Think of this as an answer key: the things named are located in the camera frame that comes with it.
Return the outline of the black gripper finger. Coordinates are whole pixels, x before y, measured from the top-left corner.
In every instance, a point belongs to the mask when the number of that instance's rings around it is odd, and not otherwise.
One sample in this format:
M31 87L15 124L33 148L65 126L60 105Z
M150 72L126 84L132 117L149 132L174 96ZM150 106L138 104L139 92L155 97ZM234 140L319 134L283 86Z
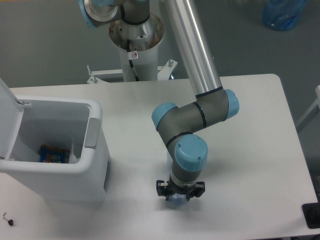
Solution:
M186 194L186 199L189 201L191 198L200 198L205 191L205 182L198 181L194 186L192 186L191 190L188 191Z
M170 181L157 180L156 181L156 191L159 197L165 197L168 201L170 196L173 195L173 190L171 188Z

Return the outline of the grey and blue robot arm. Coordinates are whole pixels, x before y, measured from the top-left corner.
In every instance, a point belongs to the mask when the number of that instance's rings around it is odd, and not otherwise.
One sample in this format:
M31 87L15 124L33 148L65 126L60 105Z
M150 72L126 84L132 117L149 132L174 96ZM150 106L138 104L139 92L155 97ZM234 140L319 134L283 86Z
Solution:
M158 50L165 26L151 12L148 0L80 0L80 12L91 28L109 26L111 42L118 49L123 80L160 80ZM165 0L164 9L193 91L191 102L157 106L151 119L168 153L168 177L156 182L158 196L187 202L206 190L199 177L208 159L208 145L197 135L234 117L239 100L225 89L210 55L192 0Z

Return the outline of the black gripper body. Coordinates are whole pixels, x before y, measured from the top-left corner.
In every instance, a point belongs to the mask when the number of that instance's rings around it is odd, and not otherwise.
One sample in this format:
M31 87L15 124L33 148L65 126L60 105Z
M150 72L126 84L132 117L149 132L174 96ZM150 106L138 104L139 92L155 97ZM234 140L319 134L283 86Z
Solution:
M168 190L168 194L165 197L166 199L169 199L169 197L173 196L174 194L186 195L187 199L196 197L198 194L195 184L194 185L185 184L183 186L178 186L171 180L167 181L167 183L168 185L166 189Z

